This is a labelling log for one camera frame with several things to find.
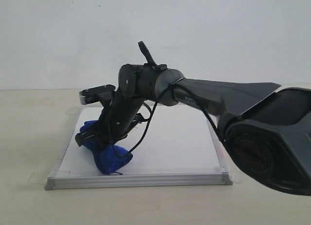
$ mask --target blue cloth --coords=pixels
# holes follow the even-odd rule
[[[84,132],[87,128],[89,128],[95,122],[96,121],[84,122],[84,125],[80,128],[80,132]],[[99,151],[97,149],[96,143],[94,141],[85,143],[84,146],[93,153],[96,167],[102,174],[115,173],[118,169],[128,164],[133,158],[132,154],[129,154],[127,155],[127,157],[124,157],[124,158],[119,158],[118,156],[116,156],[116,153],[113,150],[112,145],[107,146],[102,151]],[[126,149],[120,146],[117,146],[117,145],[115,145],[115,148],[116,148],[116,152],[120,156],[123,156],[128,152]]]

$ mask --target beige table surface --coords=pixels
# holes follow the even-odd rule
[[[0,91],[0,225],[308,225],[311,197],[233,186],[44,191],[79,90]]]

